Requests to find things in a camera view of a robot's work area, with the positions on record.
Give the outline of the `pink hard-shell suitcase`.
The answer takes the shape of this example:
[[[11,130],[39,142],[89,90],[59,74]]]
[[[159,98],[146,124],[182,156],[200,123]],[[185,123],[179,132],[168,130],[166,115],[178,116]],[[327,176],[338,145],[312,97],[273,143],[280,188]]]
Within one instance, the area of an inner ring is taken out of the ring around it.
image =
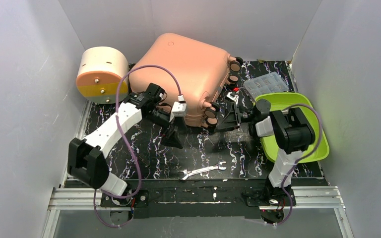
[[[132,92],[146,90],[150,83],[166,91],[170,107],[183,94],[187,104],[185,123],[192,127],[215,128],[219,104],[216,102],[225,85],[235,85],[243,60],[226,50],[175,33],[160,35],[147,53],[135,64],[128,77]]]

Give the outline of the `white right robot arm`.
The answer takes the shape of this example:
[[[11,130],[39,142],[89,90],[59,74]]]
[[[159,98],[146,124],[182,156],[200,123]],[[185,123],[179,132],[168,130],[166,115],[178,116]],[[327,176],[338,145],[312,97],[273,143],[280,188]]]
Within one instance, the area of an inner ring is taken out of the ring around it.
[[[261,99],[248,112],[239,109],[234,103],[215,131],[232,131],[247,123],[252,136],[273,136],[278,151],[273,169],[268,175],[267,185],[270,188],[285,189],[291,185],[291,175],[298,162],[305,158],[303,153],[312,144],[318,147],[322,140],[322,132],[315,133],[302,108],[317,113],[311,106],[300,103],[273,111],[271,103]]]

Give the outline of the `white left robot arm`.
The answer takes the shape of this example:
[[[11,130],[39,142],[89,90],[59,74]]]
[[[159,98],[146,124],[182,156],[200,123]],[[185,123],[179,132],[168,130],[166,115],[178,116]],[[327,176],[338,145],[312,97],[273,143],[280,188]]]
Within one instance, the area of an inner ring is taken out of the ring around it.
[[[125,133],[143,119],[162,128],[162,145],[179,149],[183,147],[174,122],[176,118],[186,115],[187,105],[180,94],[170,113],[163,112],[158,105],[165,93],[160,86],[150,83],[144,92],[127,95],[116,112],[92,133],[83,139],[72,139],[68,147],[68,174],[114,198],[135,196],[140,187],[132,194],[125,195],[128,184],[109,171],[106,158],[120,139],[130,146]]]

